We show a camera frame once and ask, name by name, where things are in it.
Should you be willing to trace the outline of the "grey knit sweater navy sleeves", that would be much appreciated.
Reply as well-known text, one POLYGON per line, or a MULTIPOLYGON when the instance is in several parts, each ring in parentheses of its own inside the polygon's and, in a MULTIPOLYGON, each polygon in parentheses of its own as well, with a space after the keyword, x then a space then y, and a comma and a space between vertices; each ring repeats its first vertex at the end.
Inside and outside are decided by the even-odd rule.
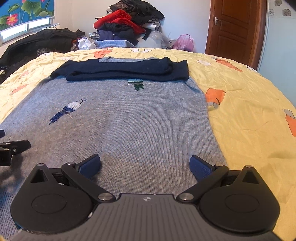
POLYGON ((1 235, 16 226, 10 206, 38 163, 59 168, 93 154, 94 181, 118 195, 179 194, 196 180, 189 160, 226 160, 213 134, 203 91, 186 60, 111 57, 67 61, 1 122, 5 141, 31 147, 1 168, 1 235))

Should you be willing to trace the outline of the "navy clothes in pile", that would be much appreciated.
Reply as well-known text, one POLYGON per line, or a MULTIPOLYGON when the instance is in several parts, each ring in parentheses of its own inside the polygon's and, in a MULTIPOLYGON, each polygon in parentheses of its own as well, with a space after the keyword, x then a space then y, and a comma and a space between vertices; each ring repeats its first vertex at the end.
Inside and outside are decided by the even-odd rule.
POLYGON ((99 40, 127 40, 133 45, 138 44, 134 30, 125 24, 104 23, 97 32, 99 40))

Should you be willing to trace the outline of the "black clothes atop pile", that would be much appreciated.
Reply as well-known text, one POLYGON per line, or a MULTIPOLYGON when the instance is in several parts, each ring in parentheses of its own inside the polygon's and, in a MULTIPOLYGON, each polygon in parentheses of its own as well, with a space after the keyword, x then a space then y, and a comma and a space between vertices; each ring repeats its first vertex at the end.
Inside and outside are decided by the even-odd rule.
POLYGON ((146 1, 119 1, 110 5, 109 9, 112 12, 119 9, 124 10, 139 25, 144 25, 151 21, 160 21, 165 18, 160 11, 146 1))

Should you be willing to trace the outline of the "yellow floral bed sheet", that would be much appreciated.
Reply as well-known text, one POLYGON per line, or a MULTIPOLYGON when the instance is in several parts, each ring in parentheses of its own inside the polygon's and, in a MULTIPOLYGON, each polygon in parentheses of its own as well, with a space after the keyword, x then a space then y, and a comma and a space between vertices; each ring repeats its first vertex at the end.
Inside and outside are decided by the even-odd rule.
POLYGON ((105 48, 45 53, 1 84, 1 119, 67 60, 99 57, 187 60, 190 76, 209 102, 210 124, 233 169, 255 166, 280 204, 275 233, 295 239, 295 107, 268 79, 231 59, 180 50, 105 48))

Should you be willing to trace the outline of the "window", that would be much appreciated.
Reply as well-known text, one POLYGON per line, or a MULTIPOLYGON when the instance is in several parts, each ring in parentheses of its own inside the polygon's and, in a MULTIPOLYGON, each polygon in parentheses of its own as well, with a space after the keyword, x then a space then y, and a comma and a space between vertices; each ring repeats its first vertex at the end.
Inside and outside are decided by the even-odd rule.
POLYGON ((1 31, 1 45, 19 39, 31 33, 39 32, 53 25, 52 18, 42 18, 35 21, 19 24, 1 31))

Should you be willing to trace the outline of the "black jacket on bed side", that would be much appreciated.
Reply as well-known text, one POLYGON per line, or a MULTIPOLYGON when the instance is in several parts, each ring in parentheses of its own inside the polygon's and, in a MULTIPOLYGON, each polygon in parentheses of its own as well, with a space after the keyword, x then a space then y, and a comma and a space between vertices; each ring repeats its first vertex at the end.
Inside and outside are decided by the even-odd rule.
POLYGON ((9 45, 1 56, 1 82, 29 61, 49 53, 67 53, 85 32, 64 29, 44 29, 9 45))

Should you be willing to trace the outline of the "lotus flower window blind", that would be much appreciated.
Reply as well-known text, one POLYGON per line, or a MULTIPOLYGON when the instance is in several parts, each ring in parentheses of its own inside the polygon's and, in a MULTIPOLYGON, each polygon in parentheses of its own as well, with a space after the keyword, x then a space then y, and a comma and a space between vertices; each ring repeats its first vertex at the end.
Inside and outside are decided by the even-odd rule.
POLYGON ((1 31, 26 22, 53 16, 53 0, 1 1, 1 31))

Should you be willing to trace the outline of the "white crumpled plastic bag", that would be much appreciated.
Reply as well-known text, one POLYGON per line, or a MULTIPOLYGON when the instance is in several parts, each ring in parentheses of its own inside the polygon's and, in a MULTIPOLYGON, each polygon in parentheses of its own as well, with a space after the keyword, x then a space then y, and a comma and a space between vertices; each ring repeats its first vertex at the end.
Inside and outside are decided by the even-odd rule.
POLYGON ((96 45, 93 42, 91 42, 88 38, 83 37, 78 40, 78 49, 79 50, 96 49, 96 45))

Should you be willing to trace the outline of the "light blue folded towel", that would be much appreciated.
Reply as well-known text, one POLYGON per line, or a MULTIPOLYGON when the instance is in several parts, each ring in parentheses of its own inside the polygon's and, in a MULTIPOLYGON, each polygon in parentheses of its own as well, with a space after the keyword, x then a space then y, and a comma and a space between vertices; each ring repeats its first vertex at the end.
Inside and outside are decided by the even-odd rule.
POLYGON ((99 49, 103 49, 103 48, 134 48, 134 45, 127 40, 101 40, 101 41, 95 41, 94 44, 99 49))

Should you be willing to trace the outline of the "pink plastic bag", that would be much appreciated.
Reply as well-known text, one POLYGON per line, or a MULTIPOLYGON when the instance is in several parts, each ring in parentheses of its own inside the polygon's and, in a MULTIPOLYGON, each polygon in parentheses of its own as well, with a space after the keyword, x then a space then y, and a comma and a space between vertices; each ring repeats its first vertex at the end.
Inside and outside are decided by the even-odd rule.
POLYGON ((194 40, 189 34, 181 35, 174 42, 173 49, 192 52, 194 50, 194 40))

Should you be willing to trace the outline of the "grey translucent plastic bag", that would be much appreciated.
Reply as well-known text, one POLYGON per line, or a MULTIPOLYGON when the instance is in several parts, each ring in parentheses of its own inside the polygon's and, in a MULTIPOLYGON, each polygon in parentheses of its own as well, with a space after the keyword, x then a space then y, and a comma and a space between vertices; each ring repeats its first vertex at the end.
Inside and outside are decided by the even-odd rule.
POLYGON ((138 48, 160 48, 170 49, 171 43, 167 36, 159 31, 151 31, 150 34, 143 34, 137 39, 138 48))

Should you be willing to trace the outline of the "brown wooden door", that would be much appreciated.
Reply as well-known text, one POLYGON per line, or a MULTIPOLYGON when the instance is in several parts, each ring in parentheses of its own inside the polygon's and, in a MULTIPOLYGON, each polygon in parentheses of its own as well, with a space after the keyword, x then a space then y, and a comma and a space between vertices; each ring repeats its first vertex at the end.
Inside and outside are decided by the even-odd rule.
POLYGON ((205 53, 257 69, 263 47, 267 1, 214 0, 205 53))

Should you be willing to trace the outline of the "red garment on pile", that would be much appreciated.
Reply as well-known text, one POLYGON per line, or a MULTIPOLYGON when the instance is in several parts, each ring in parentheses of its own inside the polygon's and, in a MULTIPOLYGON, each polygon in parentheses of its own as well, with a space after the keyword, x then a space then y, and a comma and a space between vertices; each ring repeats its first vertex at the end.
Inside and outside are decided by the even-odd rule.
POLYGON ((99 18, 94 23, 94 28, 99 29, 105 23, 122 24, 131 27, 136 35, 145 33, 145 29, 132 21, 131 15, 122 9, 118 9, 109 15, 99 18))

